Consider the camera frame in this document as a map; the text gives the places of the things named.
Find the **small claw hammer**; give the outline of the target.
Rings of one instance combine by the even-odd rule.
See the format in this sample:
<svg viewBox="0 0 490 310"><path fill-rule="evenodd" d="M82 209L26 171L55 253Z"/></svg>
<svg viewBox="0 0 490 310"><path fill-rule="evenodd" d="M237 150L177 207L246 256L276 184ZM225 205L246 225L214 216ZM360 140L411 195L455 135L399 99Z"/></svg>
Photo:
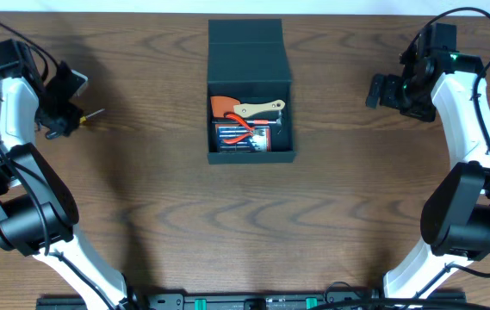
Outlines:
<svg viewBox="0 0 490 310"><path fill-rule="evenodd" d="M256 119L253 120L252 123L254 125L264 125L264 126L275 126L278 131L277 133L280 133L282 131L282 124L283 124L283 112L279 111L278 116L274 120L260 120Z"/></svg>

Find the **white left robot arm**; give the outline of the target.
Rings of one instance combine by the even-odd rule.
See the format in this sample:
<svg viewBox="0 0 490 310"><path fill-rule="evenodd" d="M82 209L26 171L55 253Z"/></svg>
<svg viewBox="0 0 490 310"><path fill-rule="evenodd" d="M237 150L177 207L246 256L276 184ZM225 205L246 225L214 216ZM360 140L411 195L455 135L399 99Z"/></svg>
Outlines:
<svg viewBox="0 0 490 310"><path fill-rule="evenodd" d="M55 270L89 309L134 309L125 276L80 229L77 204L35 146L35 128L68 135L83 119L71 98L86 76L62 65L44 82L28 60L0 61L0 248Z"/></svg>

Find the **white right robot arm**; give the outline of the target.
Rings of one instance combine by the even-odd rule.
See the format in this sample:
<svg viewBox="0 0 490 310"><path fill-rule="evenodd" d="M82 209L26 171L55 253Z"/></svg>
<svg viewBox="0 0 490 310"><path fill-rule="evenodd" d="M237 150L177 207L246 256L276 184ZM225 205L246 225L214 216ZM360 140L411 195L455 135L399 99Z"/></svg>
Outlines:
<svg viewBox="0 0 490 310"><path fill-rule="evenodd" d="M376 74L366 104L432 122L439 118L450 172L423 206L420 239L383 277L392 299L426 299L454 272L490 255L490 108L478 56L437 50L403 61L401 75Z"/></svg>

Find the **orange scraper wooden handle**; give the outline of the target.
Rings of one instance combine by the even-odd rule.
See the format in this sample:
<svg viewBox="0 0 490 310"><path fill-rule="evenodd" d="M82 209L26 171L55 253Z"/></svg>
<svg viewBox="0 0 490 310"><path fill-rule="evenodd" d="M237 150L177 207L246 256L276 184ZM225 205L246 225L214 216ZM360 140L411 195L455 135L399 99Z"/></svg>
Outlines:
<svg viewBox="0 0 490 310"><path fill-rule="evenodd" d="M234 113L243 118L250 118L253 115L264 112L282 111L286 106L283 100L266 103L242 103L229 96L211 96L210 103L213 117L216 118L224 118L228 113Z"/></svg>

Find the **black yellow screwdriver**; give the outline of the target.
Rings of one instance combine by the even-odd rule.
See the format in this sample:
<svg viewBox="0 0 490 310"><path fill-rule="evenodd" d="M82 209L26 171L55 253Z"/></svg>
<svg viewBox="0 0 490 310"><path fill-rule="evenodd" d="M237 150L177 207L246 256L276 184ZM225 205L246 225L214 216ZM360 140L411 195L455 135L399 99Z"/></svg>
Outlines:
<svg viewBox="0 0 490 310"><path fill-rule="evenodd" d="M105 109L104 108L101 108L101 109L98 109L97 111L93 112L93 113L90 113L88 115L84 115L82 116L80 119L79 119L79 122L78 124L79 125L82 125L84 124L86 121L88 121L90 118L92 118L93 116L95 115L98 115L102 112L104 112ZM65 136L64 133L60 132L60 131L56 131L56 132L52 132L52 131L48 131L45 135L45 137L48 139L48 140L53 140L53 139L57 139L59 138L60 136Z"/></svg>

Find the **red handled pliers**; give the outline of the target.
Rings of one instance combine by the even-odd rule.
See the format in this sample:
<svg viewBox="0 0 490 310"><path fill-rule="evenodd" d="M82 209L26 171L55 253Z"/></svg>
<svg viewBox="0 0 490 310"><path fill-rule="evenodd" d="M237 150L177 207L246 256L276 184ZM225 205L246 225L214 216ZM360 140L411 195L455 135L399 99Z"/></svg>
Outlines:
<svg viewBox="0 0 490 310"><path fill-rule="evenodd" d="M220 152L267 152L270 149L267 120L246 120L228 114L215 127Z"/></svg>

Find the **blue screwdriver set case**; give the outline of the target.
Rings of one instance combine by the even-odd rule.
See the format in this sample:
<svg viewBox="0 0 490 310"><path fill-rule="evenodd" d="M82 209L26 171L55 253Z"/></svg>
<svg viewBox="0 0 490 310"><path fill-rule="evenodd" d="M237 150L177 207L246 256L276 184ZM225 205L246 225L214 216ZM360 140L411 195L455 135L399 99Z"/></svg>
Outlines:
<svg viewBox="0 0 490 310"><path fill-rule="evenodd" d="M268 126L248 130L237 125L217 125L216 137L219 152L269 152L271 147Z"/></svg>

